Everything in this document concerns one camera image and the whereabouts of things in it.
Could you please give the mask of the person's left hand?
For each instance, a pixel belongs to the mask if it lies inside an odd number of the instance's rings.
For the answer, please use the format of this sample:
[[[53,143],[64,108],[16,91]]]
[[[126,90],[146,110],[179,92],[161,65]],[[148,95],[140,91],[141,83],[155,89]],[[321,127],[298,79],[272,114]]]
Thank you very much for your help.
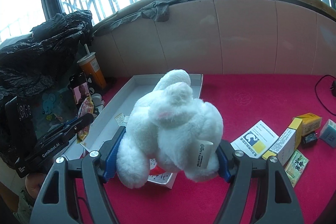
[[[46,178],[46,174],[43,174],[43,173],[28,174],[26,176],[25,187],[26,187],[27,193],[32,198],[34,199],[37,198],[45,178]]]

